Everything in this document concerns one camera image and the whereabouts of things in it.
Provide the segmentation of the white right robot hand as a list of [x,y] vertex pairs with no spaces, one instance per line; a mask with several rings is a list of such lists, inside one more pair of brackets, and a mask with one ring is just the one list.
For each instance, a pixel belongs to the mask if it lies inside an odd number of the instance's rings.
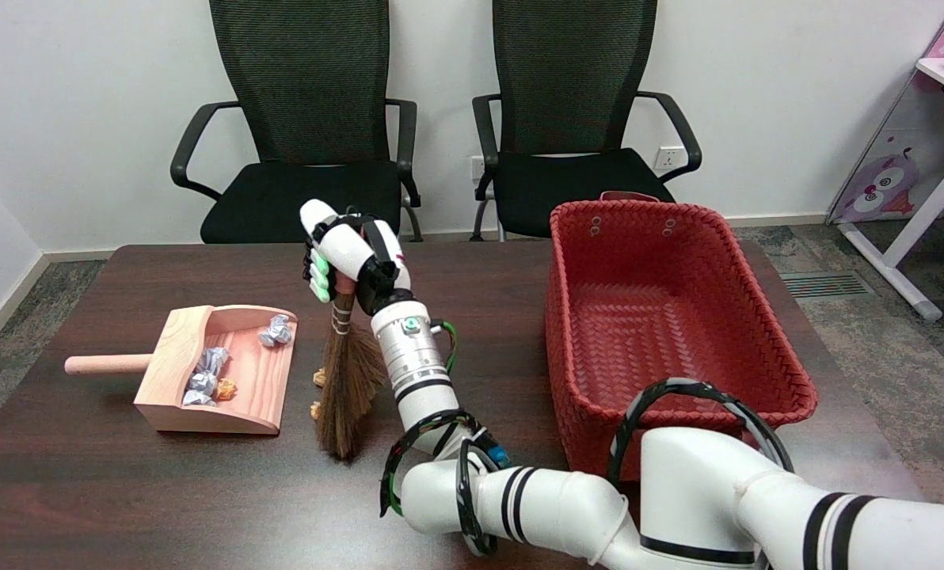
[[322,303],[339,294],[336,285],[355,282],[356,301],[366,315],[415,297],[398,237],[386,221],[359,213],[341,215],[320,199],[299,209],[306,232],[304,278]]

